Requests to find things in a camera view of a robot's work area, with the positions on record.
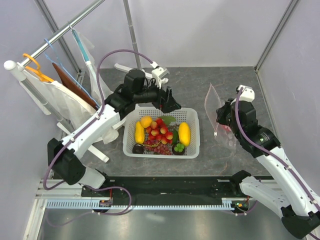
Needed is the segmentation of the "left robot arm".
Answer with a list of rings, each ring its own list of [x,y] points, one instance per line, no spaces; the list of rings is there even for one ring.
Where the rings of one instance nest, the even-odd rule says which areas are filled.
[[[166,68],[152,70],[151,80],[144,71],[130,70],[124,81],[102,103],[98,111],[77,130],[62,140],[52,138],[47,144],[48,166],[68,185],[82,184],[92,187],[99,197],[106,196],[110,185],[98,170],[84,166],[80,159],[88,148],[114,125],[135,110],[136,104],[151,103],[167,114],[181,109],[172,95],[172,89],[163,89]]]

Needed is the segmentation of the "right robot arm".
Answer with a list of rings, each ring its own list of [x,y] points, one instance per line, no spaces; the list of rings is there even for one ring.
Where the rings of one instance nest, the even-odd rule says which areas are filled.
[[[297,239],[320,238],[320,195],[298,173],[271,130],[260,126],[250,101],[228,99],[216,110],[216,122],[230,127],[244,150],[271,174],[279,191],[242,170],[233,175],[229,191],[248,195],[274,212]]]

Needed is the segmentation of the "clear zip top bag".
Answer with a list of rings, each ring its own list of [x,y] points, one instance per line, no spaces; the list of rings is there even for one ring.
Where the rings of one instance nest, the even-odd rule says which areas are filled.
[[[216,122],[216,110],[222,107],[222,101],[212,84],[209,85],[208,92],[204,99],[204,109],[206,115],[213,127],[214,139],[217,143],[232,152],[236,151],[237,139],[232,132],[226,132],[220,128],[220,124]]]

